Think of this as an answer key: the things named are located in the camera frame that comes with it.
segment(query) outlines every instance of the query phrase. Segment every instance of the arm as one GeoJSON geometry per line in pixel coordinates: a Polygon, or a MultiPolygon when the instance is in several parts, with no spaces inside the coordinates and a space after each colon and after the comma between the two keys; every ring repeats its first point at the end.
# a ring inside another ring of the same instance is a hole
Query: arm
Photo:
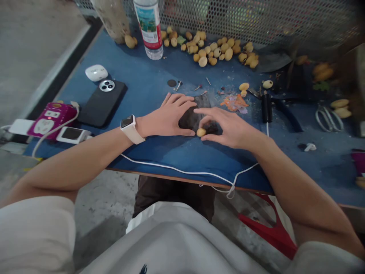
{"type": "Polygon", "coordinates": [[[364,257],[364,248],[340,207],[271,138],[235,113],[219,108],[194,111],[206,115],[199,127],[216,121],[223,129],[222,135],[208,134],[202,137],[202,141],[210,140],[253,153],[268,177],[280,206],[292,221],[299,245],[307,241],[320,241],[364,257]]]}
{"type": "MultiPolygon", "coordinates": [[[[151,135],[194,136],[190,129],[180,129],[178,121],[190,107],[193,97],[170,93],[161,107],[136,119],[136,129],[142,137],[151,135]]],[[[115,128],[69,148],[37,165],[22,177],[0,207],[37,196],[63,196],[76,199],[77,192],[92,181],[115,158],[133,143],[115,128]]]]}

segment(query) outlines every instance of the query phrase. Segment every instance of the forearm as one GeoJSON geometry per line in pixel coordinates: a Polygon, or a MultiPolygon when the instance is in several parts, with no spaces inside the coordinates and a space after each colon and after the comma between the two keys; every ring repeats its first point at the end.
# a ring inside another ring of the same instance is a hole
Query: forearm
{"type": "Polygon", "coordinates": [[[268,139],[255,153],[280,206],[298,224],[332,232],[352,231],[340,207],[268,139]]]}
{"type": "Polygon", "coordinates": [[[119,128],[113,129],[45,160],[18,184],[50,190],[78,190],[132,144],[119,128]]]}

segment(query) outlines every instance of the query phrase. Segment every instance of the red plastic stool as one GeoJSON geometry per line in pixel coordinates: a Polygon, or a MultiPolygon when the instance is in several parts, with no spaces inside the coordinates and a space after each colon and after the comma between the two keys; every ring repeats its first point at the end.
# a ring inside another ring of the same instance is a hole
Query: red plastic stool
{"type": "Polygon", "coordinates": [[[242,223],[248,226],[250,229],[255,231],[258,235],[264,238],[269,244],[283,253],[289,259],[293,259],[295,253],[297,252],[297,246],[291,240],[288,232],[286,232],[284,226],[282,225],[278,212],[276,211],[276,207],[274,203],[270,200],[267,195],[256,194],[260,198],[267,201],[275,211],[276,215],[276,225],[273,228],[268,228],[250,218],[239,214],[238,217],[242,223]]]}

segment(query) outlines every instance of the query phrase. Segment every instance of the metal scissors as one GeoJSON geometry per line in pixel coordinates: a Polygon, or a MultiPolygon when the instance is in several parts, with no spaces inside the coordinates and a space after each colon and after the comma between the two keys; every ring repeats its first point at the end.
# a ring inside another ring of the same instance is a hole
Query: metal scissors
{"type": "Polygon", "coordinates": [[[343,131],[343,122],[341,120],[341,118],[332,110],[328,110],[327,107],[325,106],[321,106],[320,104],[318,104],[318,109],[316,111],[316,120],[319,124],[319,126],[327,132],[331,132],[331,131],[343,131]],[[319,114],[322,115],[322,117],[324,118],[324,121],[326,122],[327,127],[325,127],[321,120],[319,119],[319,114]],[[335,124],[335,122],[332,119],[332,116],[335,117],[337,119],[338,125],[340,126],[340,128],[337,127],[337,125],[335,124]]]}

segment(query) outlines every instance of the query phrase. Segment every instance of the concrete floor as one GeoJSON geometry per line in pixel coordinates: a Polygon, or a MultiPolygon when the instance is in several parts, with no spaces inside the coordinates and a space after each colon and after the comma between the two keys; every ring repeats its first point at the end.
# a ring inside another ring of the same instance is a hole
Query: concrete floor
{"type": "MultiPolygon", "coordinates": [[[[12,123],[34,90],[85,25],[72,2],[63,0],[0,1],[0,125],[12,123]]],[[[0,199],[36,162],[0,150],[0,199]]],[[[93,259],[125,234],[132,217],[137,175],[103,171],[83,187],[75,206],[76,269],[93,259]]],[[[273,212],[256,196],[240,192],[233,200],[217,193],[213,225],[271,273],[282,272],[289,260],[243,225],[230,210],[275,223],[273,212]]]]}

